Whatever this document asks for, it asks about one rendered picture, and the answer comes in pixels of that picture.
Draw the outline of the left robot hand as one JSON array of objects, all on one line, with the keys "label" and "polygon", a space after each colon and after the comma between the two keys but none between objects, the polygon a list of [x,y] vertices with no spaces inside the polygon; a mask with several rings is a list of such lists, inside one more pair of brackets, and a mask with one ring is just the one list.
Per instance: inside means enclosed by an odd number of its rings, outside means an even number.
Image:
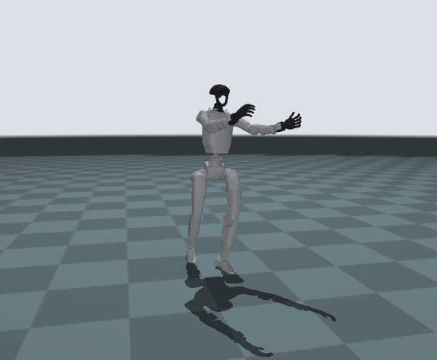
[{"label": "left robot hand", "polygon": [[[301,124],[300,124],[301,123],[300,114],[298,113],[298,115],[296,117],[292,118],[293,115],[294,115],[294,112],[292,112],[292,114],[289,117],[289,119],[286,119],[285,122],[283,122],[283,121],[279,122],[279,123],[281,123],[281,128],[282,129],[277,130],[276,132],[285,131],[285,128],[289,129],[289,130],[294,129],[294,128],[299,128],[301,126]],[[295,119],[297,119],[297,120],[295,120]],[[295,123],[295,122],[297,122],[297,123]],[[276,124],[278,124],[278,123],[276,123]],[[295,126],[295,125],[297,125],[297,126]]]}]

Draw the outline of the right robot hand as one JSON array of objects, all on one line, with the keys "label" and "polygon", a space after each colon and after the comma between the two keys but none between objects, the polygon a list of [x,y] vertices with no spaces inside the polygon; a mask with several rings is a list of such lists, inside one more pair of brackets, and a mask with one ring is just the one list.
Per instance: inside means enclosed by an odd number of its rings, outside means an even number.
[{"label": "right robot hand", "polygon": [[238,109],[236,113],[231,114],[231,120],[228,122],[228,124],[235,125],[238,122],[238,120],[244,116],[252,117],[252,115],[248,114],[248,113],[254,113],[250,109],[255,110],[255,106],[251,104],[245,104],[242,107],[240,107],[240,109]]}]

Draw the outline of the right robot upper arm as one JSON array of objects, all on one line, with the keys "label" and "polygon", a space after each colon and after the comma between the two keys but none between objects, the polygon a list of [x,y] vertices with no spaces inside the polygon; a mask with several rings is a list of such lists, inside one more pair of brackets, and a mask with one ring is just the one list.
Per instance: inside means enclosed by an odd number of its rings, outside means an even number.
[{"label": "right robot upper arm", "polygon": [[202,124],[202,126],[205,128],[206,131],[208,131],[208,132],[210,132],[210,133],[214,133],[214,134],[217,132],[217,131],[215,131],[215,130],[212,129],[212,128],[211,128],[211,129],[206,128],[206,124],[207,124],[207,122],[210,121],[210,119],[209,119],[209,113],[208,113],[208,112],[206,112],[206,111],[204,111],[204,110],[201,110],[201,111],[198,113],[196,120],[197,120],[199,123]]}]

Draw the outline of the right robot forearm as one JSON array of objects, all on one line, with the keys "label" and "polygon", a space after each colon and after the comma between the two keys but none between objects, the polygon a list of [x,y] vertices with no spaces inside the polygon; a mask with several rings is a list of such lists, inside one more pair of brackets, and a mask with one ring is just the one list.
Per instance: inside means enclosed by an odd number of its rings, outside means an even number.
[{"label": "right robot forearm", "polygon": [[220,131],[221,129],[229,128],[230,126],[228,122],[231,120],[231,116],[228,116],[227,118],[221,119],[221,120],[210,120],[206,124],[206,128],[214,129],[215,131]]}]

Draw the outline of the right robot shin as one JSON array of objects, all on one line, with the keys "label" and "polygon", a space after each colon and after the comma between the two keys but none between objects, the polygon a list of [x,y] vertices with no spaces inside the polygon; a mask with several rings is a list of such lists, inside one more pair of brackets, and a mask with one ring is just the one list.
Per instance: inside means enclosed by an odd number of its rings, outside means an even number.
[{"label": "right robot shin", "polygon": [[[194,225],[193,225],[194,224]],[[199,230],[200,230],[200,226],[199,226],[199,224],[198,223],[193,223],[192,222],[192,220],[191,220],[191,214],[190,214],[190,221],[189,221],[189,223],[188,223],[188,237],[189,237],[189,239],[188,239],[188,249],[190,248],[190,246],[191,246],[191,248],[192,248],[192,250],[193,250],[193,247],[194,247],[194,241],[197,239],[197,237],[198,237],[198,233],[199,233]]]}]

